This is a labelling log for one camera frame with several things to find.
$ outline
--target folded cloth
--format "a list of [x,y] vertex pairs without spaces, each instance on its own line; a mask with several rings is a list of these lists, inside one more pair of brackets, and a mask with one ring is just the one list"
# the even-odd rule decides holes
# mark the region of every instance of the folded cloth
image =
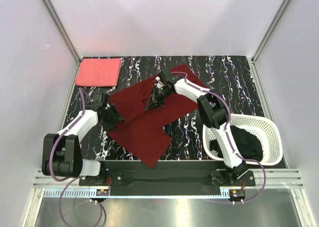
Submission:
[[[245,159],[254,159],[256,161],[261,161],[263,159],[263,147],[260,140],[255,135],[245,129],[241,129],[233,125],[230,126],[230,130],[234,137],[237,149],[242,157]],[[223,153],[221,152],[217,140],[209,142],[209,150],[217,151],[218,157],[223,158]]]
[[83,59],[75,84],[80,87],[111,87],[119,80],[121,59]]
[[[171,71],[188,73],[188,80],[206,87],[185,64],[172,68]],[[164,107],[146,112],[144,109],[152,94],[155,77],[157,76],[111,95],[112,103],[126,123],[118,124],[118,130],[108,133],[114,141],[151,168],[154,168],[172,141],[163,126],[198,108],[197,103],[189,98],[171,94],[165,99]]]

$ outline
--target reflective gray floor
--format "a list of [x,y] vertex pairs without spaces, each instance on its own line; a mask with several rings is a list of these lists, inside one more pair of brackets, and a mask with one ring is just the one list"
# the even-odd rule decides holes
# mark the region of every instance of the reflective gray floor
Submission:
[[[248,198],[257,194],[247,190]],[[64,213],[85,199],[63,199]],[[211,200],[108,199],[107,213],[98,226],[107,227],[300,227],[289,190],[265,190],[255,201],[244,205],[216,204]],[[66,216],[74,227],[91,227],[99,208],[85,203]],[[44,198],[37,227],[65,226],[59,218],[58,198]]]

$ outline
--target dark red fabric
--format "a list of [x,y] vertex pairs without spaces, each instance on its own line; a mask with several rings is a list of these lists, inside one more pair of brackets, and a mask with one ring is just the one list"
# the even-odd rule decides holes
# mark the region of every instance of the dark red fabric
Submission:
[[[188,80],[205,87],[186,64],[172,68],[171,71],[188,73]],[[125,124],[120,123],[117,126],[118,130],[109,132],[114,141],[151,168],[172,141],[166,135],[163,126],[198,108],[197,103],[185,96],[172,94],[165,99],[164,107],[144,111],[152,93],[155,77],[111,95],[112,103],[123,116]]]

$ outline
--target white laundry basket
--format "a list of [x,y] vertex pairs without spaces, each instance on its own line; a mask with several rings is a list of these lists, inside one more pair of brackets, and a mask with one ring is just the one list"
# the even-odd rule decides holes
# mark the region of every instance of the white laundry basket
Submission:
[[[273,166],[283,158],[283,146],[278,128],[271,120],[260,116],[232,114],[230,125],[245,129],[260,140],[264,152],[263,160],[260,162],[262,165]],[[209,141],[215,139],[214,133],[204,125],[203,147],[207,155],[214,160],[223,161],[223,158],[217,156],[217,151],[209,150]],[[247,164],[257,165],[257,163],[249,161]]]

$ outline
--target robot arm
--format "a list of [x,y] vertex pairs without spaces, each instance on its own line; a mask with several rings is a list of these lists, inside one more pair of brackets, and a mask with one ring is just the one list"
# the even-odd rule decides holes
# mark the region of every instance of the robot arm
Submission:
[[108,95],[97,93],[78,116],[56,134],[48,134],[43,142],[42,173],[50,176],[49,159],[57,138],[64,133],[53,153],[53,172],[56,176],[78,177],[98,176],[101,163],[82,159],[80,143],[89,130],[97,123],[102,123],[106,131],[116,129],[116,124],[123,122],[122,116],[114,105],[107,103]]
[[[200,87],[182,76],[174,76],[169,69],[165,69],[161,71],[156,78],[156,84],[153,87],[153,92],[146,110],[148,111],[152,108],[164,105],[164,99],[172,93],[184,95],[194,102],[197,102],[201,120],[204,125],[211,128],[216,136],[223,153],[226,169],[230,173],[229,177],[237,180],[246,174],[248,167],[246,163],[235,154],[236,152],[238,153],[238,149],[231,134],[230,127],[227,126],[225,129],[228,120],[225,105],[207,92],[210,92],[210,89]],[[230,146],[226,133],[228,133],[235,152]]]

